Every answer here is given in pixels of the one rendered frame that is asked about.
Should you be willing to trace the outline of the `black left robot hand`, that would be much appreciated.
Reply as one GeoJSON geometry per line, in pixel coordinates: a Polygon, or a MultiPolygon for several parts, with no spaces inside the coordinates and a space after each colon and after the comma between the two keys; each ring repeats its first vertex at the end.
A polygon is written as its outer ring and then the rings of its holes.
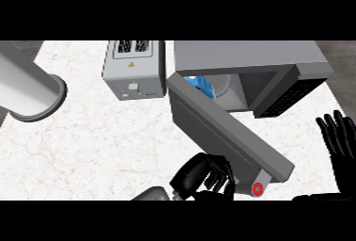
{"type": "Polygon", "coordinates": [[[170,186],[177,200],[232,201],[235,180],[226,158],[198,153],[179,169],[170,186]]]}

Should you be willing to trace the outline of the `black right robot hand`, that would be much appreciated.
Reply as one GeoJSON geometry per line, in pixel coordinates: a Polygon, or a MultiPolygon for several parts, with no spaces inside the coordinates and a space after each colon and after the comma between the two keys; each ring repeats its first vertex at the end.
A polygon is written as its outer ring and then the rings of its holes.
{"type": "Polygon", "coordinates": [[[316,118],[329,152],[337,193],[300,195],[292,201],[356,201],[356,123],[338,110],[316,118]]]}

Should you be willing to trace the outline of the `grey microwave door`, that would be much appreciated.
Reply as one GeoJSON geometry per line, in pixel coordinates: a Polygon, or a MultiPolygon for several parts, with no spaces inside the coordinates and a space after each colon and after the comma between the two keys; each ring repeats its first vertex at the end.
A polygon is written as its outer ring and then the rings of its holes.
{"type": "Polygon", "coordinates": [[[174,124],[207,153],[226,158],[239,182],[249,183],[263,169],[283,183],[294,163],[177,73],[167,84],[174,124]]]}

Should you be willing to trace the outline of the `blue milk carton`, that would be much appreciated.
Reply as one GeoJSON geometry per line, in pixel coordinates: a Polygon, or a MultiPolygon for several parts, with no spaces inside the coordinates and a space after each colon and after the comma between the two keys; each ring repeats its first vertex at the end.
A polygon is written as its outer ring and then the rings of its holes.
{"type": "Polygon", "coordinates": [[[201,75],[186,76],[184,80],[210,99],[216,98],[213,85],[201,75]]]}

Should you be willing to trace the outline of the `white microwave turntable plate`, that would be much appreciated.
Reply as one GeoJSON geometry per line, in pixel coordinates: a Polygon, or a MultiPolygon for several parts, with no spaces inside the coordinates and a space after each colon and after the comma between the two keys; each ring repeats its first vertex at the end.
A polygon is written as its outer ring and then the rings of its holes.
{"type": "Polygon", "coordinates": [[[229,88],[229,83],[230,83],[229,74],[217,75],[214,77],[213,86],[214,86],[214,93],[217,97],[220,97],[226,93],[229,88]]]}

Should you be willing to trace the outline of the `grey microwave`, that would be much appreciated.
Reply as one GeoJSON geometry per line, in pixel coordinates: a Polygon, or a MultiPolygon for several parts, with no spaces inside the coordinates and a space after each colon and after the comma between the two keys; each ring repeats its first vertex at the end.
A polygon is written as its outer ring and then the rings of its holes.
{"type": "Polygon", "coordinates": [[[213,101],[257,119],[278,117],[334,74],[312,40],[179,40],[174,56],[180,75],[201,75],[211,85],[217,75],[230,75],[213,101]]]}

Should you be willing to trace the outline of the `grey toaster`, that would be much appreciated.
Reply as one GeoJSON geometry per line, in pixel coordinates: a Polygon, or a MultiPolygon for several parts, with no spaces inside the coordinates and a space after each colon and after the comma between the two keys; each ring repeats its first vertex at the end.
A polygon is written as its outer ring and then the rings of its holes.
{"type": "Polygon", "coordinates": [[[111,40],[102,77],[120,101],[162,98],[165,85],[165,42],[111,40]]]}

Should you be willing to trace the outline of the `white cylinder with grey rim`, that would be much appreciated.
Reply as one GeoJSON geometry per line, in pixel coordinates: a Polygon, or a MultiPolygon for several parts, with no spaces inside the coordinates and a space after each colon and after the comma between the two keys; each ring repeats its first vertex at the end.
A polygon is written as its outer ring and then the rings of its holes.
{"type": "Polygon", "coordinates": [[[0,40],[0,106],[15,119],[41,121],[57,110],[68,92],[65,81],[47,73],[9,41],[0,40]]]}

